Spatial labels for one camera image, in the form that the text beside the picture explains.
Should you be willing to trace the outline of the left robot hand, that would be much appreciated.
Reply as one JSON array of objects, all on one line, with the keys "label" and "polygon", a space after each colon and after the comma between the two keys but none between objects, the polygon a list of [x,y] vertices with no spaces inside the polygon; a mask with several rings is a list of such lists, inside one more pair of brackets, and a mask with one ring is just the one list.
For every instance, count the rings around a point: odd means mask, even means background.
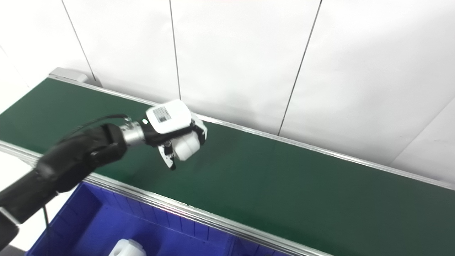
[{"label": "left robot hand", "polygon": [[177,99],[149,108],[139,121],[146,145],[158,148],[169,169],[186,161],[206,143],[208,128]]}]

